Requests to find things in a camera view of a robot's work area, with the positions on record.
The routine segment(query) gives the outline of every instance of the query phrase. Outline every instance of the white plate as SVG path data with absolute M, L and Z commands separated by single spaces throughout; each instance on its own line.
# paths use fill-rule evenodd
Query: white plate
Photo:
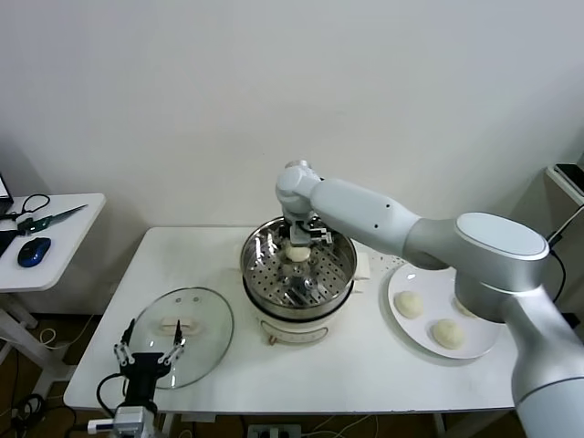
M 390 279 L 388 299 L 394 317 L 401 328 L 418 344 L 436 354 L 452 359 L 473 359 L 486 354 L 496 342 L 501 329 L 499 324 L 477 317 L 463 315 L 454 304 L 453 268 L 426 271 L 410 264 L 400 267 Z M 400 292 L 411 290 L 422 297 L 423 314 L 415 319 L 402 316 L 393 304 Z M 464 344 L 460 349 L 446 349 L 432 336 L 431 327 L 440 319 L 454 320 L 464 331 Z

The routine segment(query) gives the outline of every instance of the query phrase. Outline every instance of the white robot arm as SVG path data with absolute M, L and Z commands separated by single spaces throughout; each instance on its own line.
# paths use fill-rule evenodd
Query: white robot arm
M 491 214 L 423 219 L 388 196 L 341 180 L 321 180 L 306 162 L 280 174 L 276 196 L 292 245 L 309 246 L 326 226 L 424 269 L 456 269 L 455 293 L 477 316 L 506 323 L 519 355 L 512 379 L 529 438 L 584 433 L 584 347 L 542 286 L 549 247 L 535 231 Z

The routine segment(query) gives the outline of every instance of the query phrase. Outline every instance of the white wall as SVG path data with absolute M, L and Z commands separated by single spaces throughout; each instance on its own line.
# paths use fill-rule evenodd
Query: white wall
M 0 169 L 17 192 L 108 196 L 76 259 L 102 284 L 150 225 L 278 214 L 296 158 L 419 214 L 505 213 L 581 152 L 583 16 L 579 0 L 5 0 Z

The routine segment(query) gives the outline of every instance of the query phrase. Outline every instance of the computer mouse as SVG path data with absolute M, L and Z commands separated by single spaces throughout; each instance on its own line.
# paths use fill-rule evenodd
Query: computer mouse
M 43 261 L 48 248 L 51 247 L 51 239 L 37 237 L 22 245 L 18 253 L 18 264 L 21 267 L 33 267 Z

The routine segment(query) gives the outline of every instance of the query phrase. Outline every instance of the small white table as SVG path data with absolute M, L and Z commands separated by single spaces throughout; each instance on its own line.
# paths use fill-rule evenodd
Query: small white table
M 19 212 L 25 199 L 15 198 L 10 211 Z M 28 333 L 26 328 L 35 327 L 37 321 L 20 304 L 15 293 L 47 290 L 57 283 L 103 208 L 105 196 L 101 193 L 62 194 L 50 196 L 50 200 L 49 205 L 33 214 L 33 219 L 59 214 L 84 204 L 88 206 L 42 232 L 17 237 L 0 256 L 0 336 L 15 341 L 6 343 L 0 351 L 0 362 L 14 347 L 40 366 L 43 374 L 35 392 L 41 395 L 49 389 L 51 381 L 70 377 L 72 369 L 61 360 L 65 349 L 53 353 Z M 16 229 L 16 224 L 9 220 L 2 221 L 0 229 Z M 36 237 L 49 237 L 51 247 L 39 265 L 23 268 L 16 262 L 18 252 L 25 242 Z
M 330 333 L 304 346 L 268 345 L 242 287 L 239 251 L 253 228 L 153 228 L 144 237 L 65 393 L 75 408 L 98 409 L 95 390 L 119 371 L 113 345 L 155 298 L 180 287 L 221 293 L 235 318 L 231 347 L 202 380 L 155 395 L 161 412 L 355 413 L 455 412 L 513 407 L 516 346 L 506 327 L 478 360 L 427 353 L 386 313 L 388 257 L 370 256 L 371 280 L 352 294 Z M 102 397 L 122 402 L 120 380 Z

